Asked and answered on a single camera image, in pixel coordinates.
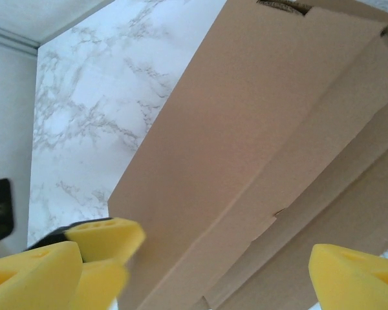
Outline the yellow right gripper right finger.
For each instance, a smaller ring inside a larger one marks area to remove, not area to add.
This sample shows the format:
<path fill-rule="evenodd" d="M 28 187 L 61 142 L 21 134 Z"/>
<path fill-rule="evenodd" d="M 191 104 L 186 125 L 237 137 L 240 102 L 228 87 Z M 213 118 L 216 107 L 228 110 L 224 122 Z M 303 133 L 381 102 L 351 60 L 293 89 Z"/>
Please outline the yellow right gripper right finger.
<path fill-rule="evenodd" d="M 388 259 L 316 244 L 310 279 L 322 309 L 388 309 Z"/>

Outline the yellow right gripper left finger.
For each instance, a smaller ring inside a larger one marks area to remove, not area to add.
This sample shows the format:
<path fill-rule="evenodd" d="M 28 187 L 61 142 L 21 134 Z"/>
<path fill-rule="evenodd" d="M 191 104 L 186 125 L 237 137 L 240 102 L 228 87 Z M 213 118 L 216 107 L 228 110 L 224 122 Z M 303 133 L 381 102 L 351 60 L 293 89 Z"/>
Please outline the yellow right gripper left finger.
<path fill-rule="evenodd" d="M 74 242 L 0 258 L 0 309 L 67 309 L 81 270 Z"/>

